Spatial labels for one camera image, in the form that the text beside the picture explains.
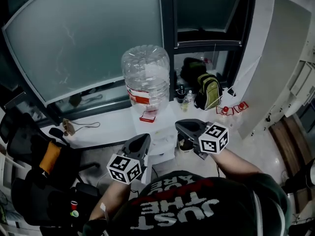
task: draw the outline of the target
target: large plastic water bottle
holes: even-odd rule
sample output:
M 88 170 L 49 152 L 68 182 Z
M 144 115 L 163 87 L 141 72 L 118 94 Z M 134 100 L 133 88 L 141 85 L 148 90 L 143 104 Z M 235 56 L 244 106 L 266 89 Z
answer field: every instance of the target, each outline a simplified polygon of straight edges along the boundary
M 153 45 L 131 48 L 122 57 L 122 70 L 132 105 L 140 114 L 157 115 L 169 102 L 169 57 Z

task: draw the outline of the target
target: green cup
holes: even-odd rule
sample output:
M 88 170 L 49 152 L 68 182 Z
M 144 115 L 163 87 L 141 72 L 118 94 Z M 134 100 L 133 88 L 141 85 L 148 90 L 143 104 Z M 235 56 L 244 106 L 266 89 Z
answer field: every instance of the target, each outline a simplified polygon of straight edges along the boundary
M 73 210 L 73 211 L 70 213 L 70 215 L 71 215 L 72 217 L 77 218 L 77 217 L 79 217 L 79 212 L 78 212 L 77 210 Z

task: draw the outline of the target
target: black chair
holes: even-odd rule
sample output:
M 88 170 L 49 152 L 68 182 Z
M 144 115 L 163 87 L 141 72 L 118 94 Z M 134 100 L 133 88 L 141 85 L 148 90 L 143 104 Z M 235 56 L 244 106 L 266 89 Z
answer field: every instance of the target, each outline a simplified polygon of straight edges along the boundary
M 83 225 L 100 199 L 96 187 L 77 183 L 67 191 L 61 191 L 46 184 L 45 176 L 30 170 L 25 180 L 16 178 L 11 188 L 14 208 L 33 226 L 62 227 L 68 230 L 71 226 L 82 231 Z M 70 202 L 78 203 L 79 217 L 70 216 Z M 43 229 L 46 233 L 55 232 L 55 228 Z
M 50 141 L 61 147 L 60 155 L 54 165 L 52 172 L 47 176 L 50 185 L 61 189 L 69 189 L 75 179 L 83 182 L 79 172 L 92 166 L 99 167 L 98 163 L 90 163 L 80 166 L 81 149 L 72 149 L 62 137 L 63 132 L 52 128 L 50 134 L 62 139 L 65 144 L 56 142 L 46 136 L 36 125 L 29 114 L 20 114 L 16 111 L 6 113 L 0 123 L 0 136 L 7 143 L 7 152 L 15 160 L 20 160 L 32 166 L 39 172 L 39 167 Z

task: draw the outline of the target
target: red object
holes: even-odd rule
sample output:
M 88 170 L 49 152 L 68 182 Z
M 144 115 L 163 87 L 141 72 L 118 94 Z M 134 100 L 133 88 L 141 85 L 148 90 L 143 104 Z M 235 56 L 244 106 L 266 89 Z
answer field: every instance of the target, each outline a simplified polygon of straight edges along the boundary
M 234 115 L 234 109 L 233 108 L 229 108 L 227 106 L 220 108 L 220 107 L 216 107 L 216 111 L 217 114 L 220 114 L 222 116 L 232 116 Z
M 71 210 L 76 210 L 78 206 L 78 203 L 75 201 L 71 201 Z
M 157 110 L 144 111 L 142 117 L 140 117 L 139 119 L 140 121 L 153 123 L 156 119 L 157 113 Z
M 132 99 L 133 101 L 137 102 L 137 103 L 141 103 L 141 104 L 150 104 L 150 100 L 148 98 L 145 97 L 140 97 L 137 95 L 133 95 L 131 92 L 128 91 L 129 97 L 130 99 Z
M 246 108 L 248 108 L 248 105 L 245 101 L 241 102 L 239 105 L 236 105 L 233 107 L 233 109 L 239 113 L 242 112 L 243 110 L 245 110 Z

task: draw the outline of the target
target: wooden floor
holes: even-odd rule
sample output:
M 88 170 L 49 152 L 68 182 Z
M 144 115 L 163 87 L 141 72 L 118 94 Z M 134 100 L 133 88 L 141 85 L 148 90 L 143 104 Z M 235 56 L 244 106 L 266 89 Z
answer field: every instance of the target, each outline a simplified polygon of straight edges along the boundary
M 278 146 L 289 177 L 312 160 L 307 141 L 293 117 L 282 118 L 269 131 Z M 294 194 L 294 199 L 296 212 L 300 213 L 312 199 L 311 190 L 298 191 Z

